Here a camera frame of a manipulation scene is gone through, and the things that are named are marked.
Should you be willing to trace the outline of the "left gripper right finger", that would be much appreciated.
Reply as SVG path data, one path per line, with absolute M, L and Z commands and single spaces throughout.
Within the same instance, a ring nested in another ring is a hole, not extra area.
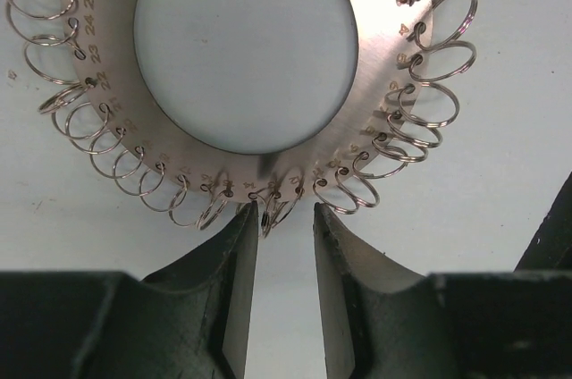
M 314 214 L 328 377 L 570 377 L 570 272 L 421 275 Z

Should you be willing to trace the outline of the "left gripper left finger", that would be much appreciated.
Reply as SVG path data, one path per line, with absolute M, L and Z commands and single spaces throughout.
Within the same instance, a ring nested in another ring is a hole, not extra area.
M 243 377 L 257 245 L 252 203 L 143 280 L 121 272 L 2 273 L 2 377 Z

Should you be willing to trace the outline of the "metal disc with keyrings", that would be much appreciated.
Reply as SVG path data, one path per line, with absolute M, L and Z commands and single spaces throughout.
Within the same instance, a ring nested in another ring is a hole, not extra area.
M 478 0 L 2 0 L 51 138 L 181 228 L 342 215 L 458 118 Z

